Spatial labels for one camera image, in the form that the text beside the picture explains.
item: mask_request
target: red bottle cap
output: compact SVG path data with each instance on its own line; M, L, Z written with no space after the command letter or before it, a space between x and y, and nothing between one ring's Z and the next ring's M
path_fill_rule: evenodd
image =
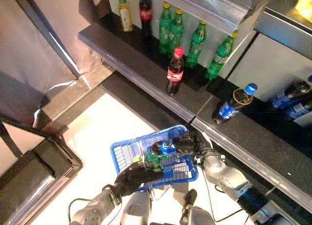
M178 46L175 48L174 56L176 58L181 58L183 54L184 54L184 49L182 47Z

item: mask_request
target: green object in basket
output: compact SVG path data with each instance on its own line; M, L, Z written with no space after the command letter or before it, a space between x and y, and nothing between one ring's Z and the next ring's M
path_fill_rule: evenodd
M161 165L161 160L170 157L170 154L166 155L156 155L152 152L145 153L145 161L152 164L155 169L163 169Z
M137 155L136 157L133 158L133 162L137 163L137 162L141 162L142 161L142 156L141 155Z

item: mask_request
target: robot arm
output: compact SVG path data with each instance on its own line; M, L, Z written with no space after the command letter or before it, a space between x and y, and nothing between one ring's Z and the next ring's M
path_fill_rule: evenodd
M242 172L221 161L202 134L189 132L175 140L174 145L182 153L200 153L207 180L236 201L255 224L299 225L276 203L269 201L253 187Z
M122 171L115 184L107 185L89 204L75 213L70 225L100 225L104 218L121 203L123 196L134 193L142 183L163 176L161 171L153 171L153 166L143 162L132 163Z

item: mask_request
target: blue label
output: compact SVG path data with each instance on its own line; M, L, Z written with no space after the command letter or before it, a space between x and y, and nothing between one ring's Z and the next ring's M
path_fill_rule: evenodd
M310 111L305 109L304 106L302 106L301 103L298 103L297 105L288 108L285 113L293 119L296 119L298 117L303 116L304 114L309 113Z
M176 152L176 148L174 145L170 146L168 142L164 141L164 142L161 142L160 144L160 152L162 154L169 154L172 152Z
M271 104L272 106L274 106L275 108L281 109L287 105L290 105L291 103L293 103L293 100L291 100L290 98L288 98L285 95L284 91L279 92L272 100L271 100Z
M239 112L239 110L235 110L230 107L228 102L225 102L219 110L219 114L223 119L229 119L232 116L236 115L237 112Z

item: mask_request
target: red label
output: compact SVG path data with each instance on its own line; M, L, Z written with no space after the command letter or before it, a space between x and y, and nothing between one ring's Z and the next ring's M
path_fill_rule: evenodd
M152 19L152 10L140 9L140 18L141 20L150 20Z
M183 76L183 71L180 72L180 73L173 73L172 71L170 71L168 69L168 75L167 75L167 78L172 81L172 82L178 82L182 79L182 76Z

